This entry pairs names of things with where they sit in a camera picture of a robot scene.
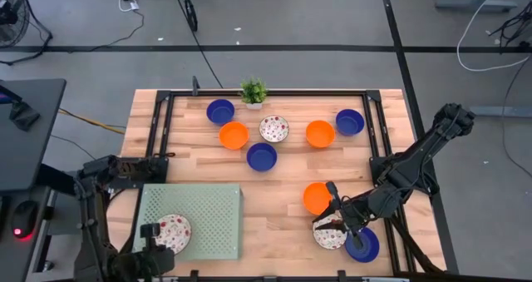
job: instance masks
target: floor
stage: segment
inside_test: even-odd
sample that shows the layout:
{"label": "floor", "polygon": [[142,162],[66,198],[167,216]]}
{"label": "floor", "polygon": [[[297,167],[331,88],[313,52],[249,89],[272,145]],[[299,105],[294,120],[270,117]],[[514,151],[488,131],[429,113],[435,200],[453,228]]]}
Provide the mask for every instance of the floor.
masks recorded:
{"label": "floor", "polygon": [[[123,13],[118,0],[30,0],[38,18],[54,33],[53,46],[95,46],[127,36],[140,16]],[[193,0],[198,39],[205,45],[347,44],[393,45],[382,0]],[[470,20],[467,12],[435,10],[435,0],[392,0],[404,46],[457,44]],[[529,0],[514,0],[519,7]],[[194,45],[175,0],[139,0],[145,26],[120,45]],[[509,14],[481,14],[464,46],[494,46],[486,30]],[[19,46],[40,44],[30,27]],[[23,56],[3,52],[2,59]],[[262,77],[269,87],[404,88],[394,52],[207,52],[226,87],[245,77]],[[520,54],[463,54],[470,67],[516,61]],[[468,72],[454,53],[407,53],[406,59],[425,128],[446,102],[500,105],[516,68]],[[198,52],[47,52],[37,60],[0,67],[2,79],[65,78],[62,107],[108,124],[124,126],[137,88],[216,87]],[[530,103],[529,64],[509,104]],[[76,141],[93,156],[117,154],[121,136],[58,116],[53,133]],[[526,120],[507,121],[507,145],[530,168],[532,150]],[[532,279],[532,181],[506,157],[501,123],[478,118],[468,137],[451,142],[435,158],[441,196],[459,270],[464,275]],[[51,139],[45,162],[77,169],[88,157],[73,145]],[[64,251],[57,240],[51,255]]]}

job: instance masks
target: wooden table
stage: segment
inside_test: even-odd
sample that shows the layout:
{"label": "wooden table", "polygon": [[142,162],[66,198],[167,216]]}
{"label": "wooden table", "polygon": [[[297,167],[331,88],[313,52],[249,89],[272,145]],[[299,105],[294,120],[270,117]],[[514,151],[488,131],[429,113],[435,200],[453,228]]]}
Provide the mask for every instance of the wooden table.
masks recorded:
{"label": "wooden table", "polygon": [[[401,90],[380,90],[389,136],[394,152],[404,151],[413,141],[411,123]],[[156,90],[137,90],[122,147],[122,156],[145,155]],[[352,96],[288,97],[270,96],[261,111],[249,111],[235,97],[228,98],[236,108],[234,119],[248,128],[248,144],[240,151],[223,148],[218,140],[219,127],[209,122],[205,110],[213,97],[179,97],[174,101],[167,152],[170,158],[168,183],[239,183],[244,193],[244,251],[240,260],[195,261],[177,264],[167,275],[188,276],[199,270],[202,276],[335,276],[338,270],[347,275],[392,275],[382,220],[369,227],[377,234],[381,249],[369,264],[357,263],[344,249],[325,250],[313,239],[310,215],[303,207],[303,190],[314,181],[334,181],[340,195],[355,196],[373,188],[368,159],[371,156],[367,127],[357,136],[337,134],[326,149],[314,149],[305,139],[310,121],[325,120],[332,124],[336,113],[344,108],[363,114],[362,99]],[[165,104],[159,123],[163,123]],[[245,153],[256,142],[263,117],[277,114],[290,125],[288,138],[274,144],[278,162],[268,172],[249,168]],[[373,122],[378,124],[372,105]],[[159,148],[162,124],[155,148]],[[377,129],[381,156],[382,139]],[[109,207],[107,216],[111,242],[121,248],[126,241],[135,209],[137,190],[127,190]],[[444,269],[440,239],[426,195],[414,192],[405,205],[409,231],[431,261]],[[396,235],[401,269],[406,270],[402,242]]]}

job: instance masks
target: computer mouse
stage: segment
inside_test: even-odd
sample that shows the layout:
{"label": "computer mouse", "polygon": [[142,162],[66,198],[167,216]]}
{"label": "computer mouse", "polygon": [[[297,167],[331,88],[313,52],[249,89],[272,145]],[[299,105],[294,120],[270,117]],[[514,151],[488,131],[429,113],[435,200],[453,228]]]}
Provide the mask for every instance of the computer mouse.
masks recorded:
{"label": "computer mouse", "polygon": [[38,206],[36,201],[27,200],[19,204],[11,218],[11,231],[17,238],[30,235],[37,219]]}

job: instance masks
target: potted plant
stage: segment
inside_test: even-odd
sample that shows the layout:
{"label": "potted plant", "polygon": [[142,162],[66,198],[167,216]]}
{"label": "potted plant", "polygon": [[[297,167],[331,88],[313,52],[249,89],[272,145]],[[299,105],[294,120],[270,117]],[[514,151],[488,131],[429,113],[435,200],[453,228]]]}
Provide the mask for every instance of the potted plant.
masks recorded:
{"label": "potted plant", "polygon": [[264,99],[268,95],[268,90],[262,79],[253,77],[247,81],[244,79],[240,86],[242,87],[240,96],[242,96],[242,101],[246,103],[248,109],[261,109]]}

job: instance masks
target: green perforated board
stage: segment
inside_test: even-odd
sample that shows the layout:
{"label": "green perforated board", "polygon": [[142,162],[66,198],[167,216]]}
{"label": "green perforated board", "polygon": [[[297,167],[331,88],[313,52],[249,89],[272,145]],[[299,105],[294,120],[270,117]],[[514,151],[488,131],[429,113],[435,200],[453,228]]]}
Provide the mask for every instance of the green perforated board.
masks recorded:
{"label": "green perforated board", "polygon": [[238,184],[144,185],[134,251],[145,241],[140,226],[179,214],[192,225],[192,237],[176,261],[236,260],[242,250],[244,197]]}

